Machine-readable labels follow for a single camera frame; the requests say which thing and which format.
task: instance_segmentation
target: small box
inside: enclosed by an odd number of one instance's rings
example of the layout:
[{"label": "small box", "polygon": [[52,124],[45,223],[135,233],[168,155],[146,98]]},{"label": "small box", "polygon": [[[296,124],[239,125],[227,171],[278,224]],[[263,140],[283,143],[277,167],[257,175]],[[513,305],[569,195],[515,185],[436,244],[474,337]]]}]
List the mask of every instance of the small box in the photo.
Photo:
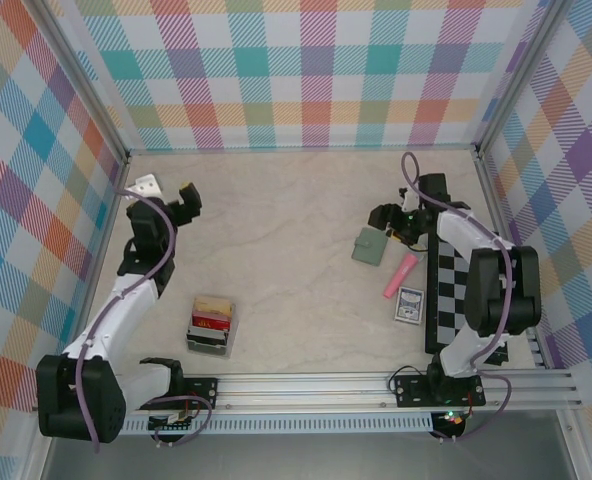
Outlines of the small box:
[{"label": "small box", "polygon": [[229,357],[237,323],[234,304],[226,298],[198,296],[187,329],[187,348],[193,352]]},{"label": "small box", "polygon": [[425,292],[415,288],[400,287],[396,300],[394,320],[420,325]]}]

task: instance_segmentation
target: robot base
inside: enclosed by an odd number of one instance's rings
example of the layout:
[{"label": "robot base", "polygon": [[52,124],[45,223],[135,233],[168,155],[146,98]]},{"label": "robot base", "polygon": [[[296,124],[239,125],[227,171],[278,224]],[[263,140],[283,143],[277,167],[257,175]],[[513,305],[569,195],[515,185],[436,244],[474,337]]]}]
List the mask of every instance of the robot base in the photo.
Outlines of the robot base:
[{"label": "robot base", "polygon": [[[216,397],[218,396],[218,379],[217,378],[210,378],[210,377],[183,377],[182,383],[182,395],[194,395],[197,397],[204,398],[207,400],[211,405],[212,408],[216,407]],[[190,400],[187,402],[177,402],[177,401],[170,401],[164,403],[157,403],[154,405],[144,405],[144,410],[149,410],[150,412],[154,412],[156,410],[196,410],[200,409],[205,410],[205,407],[202,406],[199,402],[195,400]],[[187,417],[184,420],[177,420],[173,423],[168,423],[170,421],[169,414],[161,414],[161,415],[150,415],[148,419],[148,430],[158,430],[159,435],[158,438],[164,443],[174,443],[185,435],[181,431],[187,430],[192,423],[194,417]]]},{"label": "robot base", "polygon": [[440,389],[432,388],[427,375],[394,377],[396,405],[403,407],[481,407],[485,392],[479,376],[449,378]]},{"label": "robot base", "polygon": [[434,424],[434,431],[429,432],[432,437],[435,438],[452,438],[460,437],[465,433],[465,427],[467,426],[467,418],[460,422],[447,420],[444,413],[432,413],[432,423]]}]

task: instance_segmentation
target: cable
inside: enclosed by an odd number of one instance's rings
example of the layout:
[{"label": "cable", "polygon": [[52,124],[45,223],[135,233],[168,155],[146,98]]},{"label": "cable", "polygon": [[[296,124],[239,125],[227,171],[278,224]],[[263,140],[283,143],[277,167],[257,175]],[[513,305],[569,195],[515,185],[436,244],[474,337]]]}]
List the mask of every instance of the cable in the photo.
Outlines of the cable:
[{"label": "cable", "polygon": [[409,250],[411,250],[412,252],[416,252],[416,253],[427,253],[428,249],[425,248],[424,250],[419,250],[413,247],[413,245],[407,245],[407,248]]},{"label": "cable", "polygon": [[98,314],[98,317],[96,317],[96,320],[94,321],[91,328],[89,329],[89,333],[87,334],[87,337],[85,338],[85,342],[83,343],[83,346],[81,347],[80,353],[78,355],[78,359],[76,360],[76,374],[75,374],[76,397],[78,398],[78,403],[80,405],[81,413],[83,414],[83,419],[85,420],[85,425],[87,426],[87,430],[89,431],[89,436],[91,438],[92,444],[94,445],[94,452],[95,453],[100,452],[100,440],[98,439],[98,432],[96,432],[96,427],[94,426],[94,420],[92,419],[92,416],[89,413],[89,407],[87,406],[87,401],[85,400],[85,393],[83,392],[83,363],[85,360],[85,355],[87,354],[87,350],[89,349],[89,347],[94,344],[94,337],[96,335],[96,331],[100,327],[101,322],[105,319],[107,314],[111,311],[111,309],[114,308],[114,306],[119,301],[121,301],[123,298],[125,298],[125,295],[134,291],[135,289],[140,287],[143,283],[145,283],[147,280],[152,278],[156,274],[156,272],[158,272],[165,265],[167,260],[169,260],[169,258],[172,255],[172,252],[174,251],[174,246],[176,245],[176,232],[174,231],[174,227],[172,226],[172,222],[169,220],[169,218],[167,217],[165,212],[163,212],[163,210],[158,205],[156,205],[154,202],[152,202],[147,197],[143,197],[142,195],[139,195],[137,193],[128,192],[127,190],[117,190],[116,194],[120,195],[121,197],[134,197],[134,198],[140,200],[141,202],[143,202],[148,207],[150,207],[158,215],[160,215],[160,217],[165,222],[167,229],[169,230],[169,245],[167,245],[167,250],[165,251],[165,254],[160,259],[160,261],[154,266],[154,268],[152,268],[149,272],[147,272],[145,274],[145,276],[138,279],[138,281],[134,282],[132,285],[125,288],[125,290],[120,292],[120,294],[116,295],[109,302],[107,302],[107,305],[105,305],[105,307],[101,310],[101,312]]},{"label": "cable", "polygon": [[[146,404],[146,405],[150,405],[150,404],[154,404],[154,403],[179,402],[179,401],[183,401],[183,400],[191,400],[191,401],[199,402],[199,403],[202,403],[203,405],[205,405],[207,407],[207,418],[202,423],[202,425],[200,427],[198,427],[198,430],[196,430],[195,432],[190,433],[189,435],[185,435],[183,438],[181,438],[180,440],[178,440],[174,443],[168,443],[168,445],[170,447],[177,447],[179,445],[182,445],[184,443],[187,443],[187,442],[193,440],[194,438],[196,438],[200,434],[200,432],[202,432],[203,430],[205,430],[207,428],[207,425],[209,425],[209,421],[211,420],[212,413],[214,411],[214,409],[212,408],[212,404],[209,403],[207,400],[205,400],[203,397],[198,397],[198,396],[194,396],[194,395],[179,395],[176,397],[155,398],[154,400],[150,400]],[[159,431],[160,431],[160,428],[157,428],[156,430],[154,430],[154,439],[158,442],[158,445],[157,445],[158,447],[160,447],[161,443],[163,442],[160,438],[158,438]]]},{"label": "cable", "polygon": [[[416,167],[416,177],[414,178],[413,181],[409,178],[409,174],[407,173],[407,169],[405,168],[405,160],[407,159],[407,157],[410,157],[412,159],[412,161],[414,162],[414,166]],[[500,252],[503,256],[503,260],[505,261],[505,278],[507,281],[507,288],[505,289],[505,299],[503,301],[503,310],[501,311],[500,322],[498,323],[498,329],[496,330],[496,333],[494,334],[494,337],[492,338],[492,341],[490,342],[490,344],[487,345],[485,348],[483,348],[480,352],[474,354],[472,356],[472,358],[469,359],[469,364],[472,367],[472,369],[475,372],[477,372],[479,375],[481,375],[482,377],[492,378],[495,380],[501,380],[502,382],[505,382],[505,384],[507,385],[507,395],[505,396],[505,399],[503,400],[503,403],[501,404],[501,406],[498,408],[498,410],[496,410],[496,412],[494,412],[491,415],[491,417],[489,417],[484,423],[479,425],[478,428],[476,428],[475,430],[472,430],[471,432],[467,432],[460,437],[461,439],[464,439],[464,438],[471,437],[472,435],[480,432],[481,430],[486,428],[498,415],[503,413],[503,411],[507,407],[507,404],[509,403],[509,399],[512,396],[512,384],[508,378],[506,378],[502,375],[498,375],[498,374],[485,373],[482,370],[478,370],[476,367],[476,364],[475,364],[476,360],[478,360],[480,357],[482,357],[483,355],[496,349],[496,347],[498,346],[498,343],[500,341],[500,337],[503,334],[503,332],[505,331],[505,327],[507,326],[507,318],[509,317],[509,309],[510,309],[511,301],[512,301],[512,288],[513,288],[512,262],[511,262],[511,259],[509,258],[509,252],[507,251],[507,248],[505,248],[505,245],[503,244],[502,240],[500,239],[500,237],[498,235],[496,235],[493,232],[490,232],[487,229],[487,227],[485,227],[482,223],[480,223],[474,217],[471,217],[471,216],[467,215],[466,213],[464,213],[463,211],[461,211],[457,208],[454,208],[451,205],[447,205],[446,203],[443,203],[439,200],[436,200],[436,199],[430,197],[429,195],[420,191],[420,189],[416,186],[416,184],[418,183],[418,179],[420,177],[420,165],[418,164],[418,159],[416,158],[416,155],[414,155],[412,152],[405,152],[403,154],[403,157],[400,159],[400,166],[403,171],[403,176],[405,177],[405,180],[407,180],[409,187],[412,190],[414,190],[414,192],[420,198],[422,198],[426,202],[436,205],[437,207],[443,208],[445,210],[449,210],[450,212],[453,212],[456,215],[458,215],[459,217],[470,222],[483,235],[485,235],[487,238],[489,238],[491,241],[493,241],[496,245],[498,245],[498,248],[500,249]]]},{"label": "cable", "polygon": [[396,370],[394,373],[392,373],[392,376],[389,377],[389,380],[387,381],[387,388],[389,389],[390,392],[392,392],[394,395],[396,395],[396,392],[394,391],[394,389],[392,388],[392,380],[394,379],[394,377],[396,376],[396,374],[398,372],[400,372],[401,370],[404,370],[406,368],[411,368],[412,370],[415,370],[416,373],[418,373],[419,375],[423,375],[423,372],[421,372],[420,370],[418,370],[416,367],[412,367],[411,365],[403,365],[402,367],[400,367],[398,370]]},{"label": "cable", "polygon": [[[189,392],[190,395],[193,395],[195,397],[198,396],[198,394],[196,392]],[[187,415],[189,415],[189,400],[185,400],[185,412]],[[194,418],[196,418],[198,416],[198,414],[200,413],[200,403],[198,403],[196,405],[196,413],[194,415],[191,416],[191,419],[193,420]]]}]

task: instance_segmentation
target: metal rail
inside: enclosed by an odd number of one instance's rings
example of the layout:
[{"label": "metal rail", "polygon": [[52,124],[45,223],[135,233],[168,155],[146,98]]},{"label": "metal rail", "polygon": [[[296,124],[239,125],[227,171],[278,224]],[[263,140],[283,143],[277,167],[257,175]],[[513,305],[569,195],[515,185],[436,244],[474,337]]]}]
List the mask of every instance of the metal rail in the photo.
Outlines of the metal rail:
[{"label": "metal rail", "polygon": [[[201,416],[189,428],[175,428],[164,433],[171,435],[191,433],[205,421]],[[202,434],[250,435],[250,434],[300,434],[300,433],[392,433],[431,432],[429,413],[379,412],[353,413],[291,413],[282,415],[214,414]],[[149,435],[147,417],[129,415],[125,419],[121,435]]]},{"label": "metal rail", "polygon": [[[582,406],[567,370],[494,370],[510,379],[513,394],[507,410],[558,410]],[[445,408],[399,409],[387,389],[390,373],[322,373],[221,375],[215,414],[280,415],[293,413],[440,412]],[[494,411],[503,401],[503,382],[484,379],[487,405]],[[149,415],[139,410],[135,415]]]}]

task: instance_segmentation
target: stack of boxes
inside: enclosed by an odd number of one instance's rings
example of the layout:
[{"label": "stack of boxes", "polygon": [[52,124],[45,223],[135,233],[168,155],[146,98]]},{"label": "stack of boxes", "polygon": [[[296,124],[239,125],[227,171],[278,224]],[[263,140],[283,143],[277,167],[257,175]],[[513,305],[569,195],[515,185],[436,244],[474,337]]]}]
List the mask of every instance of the stack of boxes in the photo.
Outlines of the stack of boxes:
[{"label": "stack of boxes", "polygon": [[234,304],[218,297],[198,296],[187,330],[187,347],[198,353],[229,357],[235,333]]}]

